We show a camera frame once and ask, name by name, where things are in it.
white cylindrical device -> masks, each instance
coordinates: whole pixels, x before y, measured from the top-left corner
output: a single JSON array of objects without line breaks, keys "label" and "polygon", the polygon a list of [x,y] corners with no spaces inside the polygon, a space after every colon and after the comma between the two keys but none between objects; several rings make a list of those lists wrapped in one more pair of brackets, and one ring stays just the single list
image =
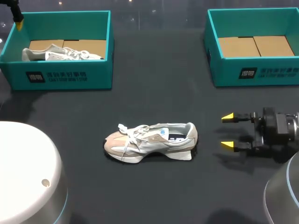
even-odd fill
[{"label": "white cylindrical device", "polygon": [[39,129],[0,122],[0,224],[68,224],[59,152]]}]

black surface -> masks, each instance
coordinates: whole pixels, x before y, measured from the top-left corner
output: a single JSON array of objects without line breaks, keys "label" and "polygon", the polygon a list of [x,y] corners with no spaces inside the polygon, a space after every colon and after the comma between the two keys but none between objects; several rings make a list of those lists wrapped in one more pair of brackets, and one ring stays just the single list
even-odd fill
[{"label": "black surface", "polygon": [[[110,9],[111,4],[105,3],[114,1],[65,2],[60,10]],[[56,144],[69,179],[71,224],[266,224],[263,189],[281,165],[269,158],[244,160],[242,155],[221,148],[221,140],[253,134],[251,123],[222,124],[221,117],[231,112],[261,113],[265,106],[295,113],[299,111],[299,89],[216,89],[202,32],[208,7],[287,3],[148,2],[157,4],[156,12],[145,1],[135,1],[137,6],[132,8],[112,7],[112,90],[10,93],[0,76],[0,101],[4,102],[0,119],[33,125]],[[53,1],[43,3],[43,9],[30,8],[24,2],[21,6],[26,11],[44,11],[46,7],[56,11],[60,7]],[[102,141],[117,131],[119,123],[135,127],[163,122],[196,125],[200,142],[194,160],[150,156],[127,165],[104,156]]]}]

open box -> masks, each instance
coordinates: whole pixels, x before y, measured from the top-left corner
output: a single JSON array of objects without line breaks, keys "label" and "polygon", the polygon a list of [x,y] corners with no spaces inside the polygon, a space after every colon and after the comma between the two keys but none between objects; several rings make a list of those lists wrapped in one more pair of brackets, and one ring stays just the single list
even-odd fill
[{"label": "open box", "polygon": [[[23,15],[22,30],[13,25],[0,56],[0,68],[13,90],[111,88],[114,36],[110,11]],[[24,48],[40,49],[51,43],[89,50],[104,60],[21,61]]]},{"label": "open box", "polygon": [[297,8],[209,9],[204,45],[215,86],[299,84]]}]

shoe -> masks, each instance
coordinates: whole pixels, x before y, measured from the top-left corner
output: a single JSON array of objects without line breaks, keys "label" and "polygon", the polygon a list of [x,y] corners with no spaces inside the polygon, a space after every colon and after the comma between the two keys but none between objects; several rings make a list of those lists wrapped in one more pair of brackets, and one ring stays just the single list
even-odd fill
[{"label": "shoe", "polygon": [[46,60],[46,52],[55,52],[59,54],[65,54],[66,50],[55,45],[51,44],[45,50],[30,50],[28,48],[23,49],[22,51],[22,61],[44,61]]},{"label": "shoe", "polygon": [[65,54],[47,51],[45,55],[46,61],[63,61],[63,60],[103,60],[101,56],[90,54],[88,51],[68,51]]},{"label": "shoe", "polygon": [[192,123],[140,125],[133,129],[119,124],[118,128],[103,141],[103,146],[113,158],[129,163],[138,163],[152,152],[175,160],[191,160],[191,150],[198,139]]},{"label": "shoe", "polygon": [[77,51],[71,48],[61,48],[51,44],[45,50],[30,50],[28,48],[22,51],[22,61],[57,61],[57,60],[103,60],[101,56],[90,54],[88,51]]}]

cardboard insert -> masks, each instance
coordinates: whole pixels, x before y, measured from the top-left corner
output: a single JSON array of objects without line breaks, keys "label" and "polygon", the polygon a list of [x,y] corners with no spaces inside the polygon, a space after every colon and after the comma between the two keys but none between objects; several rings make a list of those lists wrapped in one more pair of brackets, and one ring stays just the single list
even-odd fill
[{"label": "cardboard insert", "polygon": [[224,57],[294,56],[285,36],[218,38]]}]

